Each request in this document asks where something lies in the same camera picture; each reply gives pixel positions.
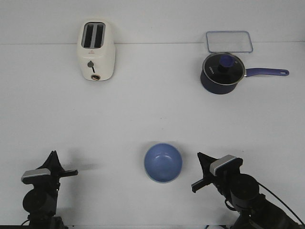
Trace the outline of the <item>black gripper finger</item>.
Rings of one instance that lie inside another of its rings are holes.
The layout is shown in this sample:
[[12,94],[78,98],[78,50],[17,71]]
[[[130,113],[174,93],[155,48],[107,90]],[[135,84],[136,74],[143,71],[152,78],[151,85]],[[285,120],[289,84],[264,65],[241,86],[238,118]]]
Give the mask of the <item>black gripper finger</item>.
[[56,150],[54,150],[54,167],[56,171],[63,171],[63,167],[61,166]]
[[210,157],[206,154],[200,153],[200,164],[202,167],[209,167],[211,163],[215,162],[217,159]]
[[198,156],[198,159],[199,159],[202,171],[203,171],[203,178],[205,178],[206,175],[208,175],[210,172],[210,164],[211,164],[210,157],[201,152],[198,152],[197,156]]
[[51,151],[50,155],[46,159],[46,161],[41,165],[41,168],[52,168],[53,165],[55,164],[55,154],[56,151]]

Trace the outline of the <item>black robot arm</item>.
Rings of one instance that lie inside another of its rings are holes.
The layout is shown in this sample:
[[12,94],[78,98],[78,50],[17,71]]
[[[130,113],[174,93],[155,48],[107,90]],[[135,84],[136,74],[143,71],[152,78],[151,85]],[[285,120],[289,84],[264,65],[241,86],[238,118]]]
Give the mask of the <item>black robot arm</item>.
[[243,174],[243,159],[232,155],[222,158],[197,154],[203,177],[191,185],[192,191],[213,184],[225,198],[225,205],[239,213],[233,229],[303,229],[304,222],[294,221],[281,208],[260,193],[260,184],[254,177]]
[[78,175],[78,170],[65,170],[57,152],[51,151],[46,161],[38,168],[28,170],[21,176],[26,185],[33,185],[23,198],[23,208],[29,213],[30,229],[67,229],[62,217],[56,216],[60,179]]

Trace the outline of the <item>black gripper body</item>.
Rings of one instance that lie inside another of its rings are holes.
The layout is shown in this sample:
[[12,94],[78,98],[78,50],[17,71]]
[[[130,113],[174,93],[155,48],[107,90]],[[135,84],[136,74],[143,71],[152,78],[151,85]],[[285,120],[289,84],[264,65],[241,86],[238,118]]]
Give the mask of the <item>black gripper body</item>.
[[209,185],[214,184],[217,190],[220,192],[221,195],[229,195],[229,186],[231,180],[234,176],[240,174],[240,168],[235,170],[224,171],[220,173],[220,176],[213,176],[210,172],[206,175],[205,178],[196,181],[191,185],[192,192],[196,192],[199,189]]
[[60,179],[63,177],[72,177],[78,175],[77,169],[64,170],[61,169],[52,169],[47,168],[41,169],[43,173],[39,174],[37,177],[37,182],[35,183],[36,187],[41,187],[47,191],[58,191],[60,188]]

